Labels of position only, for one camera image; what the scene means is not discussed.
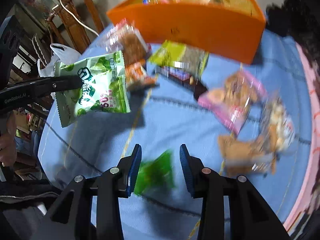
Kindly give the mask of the person's left hand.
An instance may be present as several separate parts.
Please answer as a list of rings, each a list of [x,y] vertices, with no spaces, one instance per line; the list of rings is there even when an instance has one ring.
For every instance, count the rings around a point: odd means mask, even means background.
[[[1,135],[1,163],[3,166],[12,166],[17,159],[16,129],[15,114],[11,112],[7,120],[7,131]]]

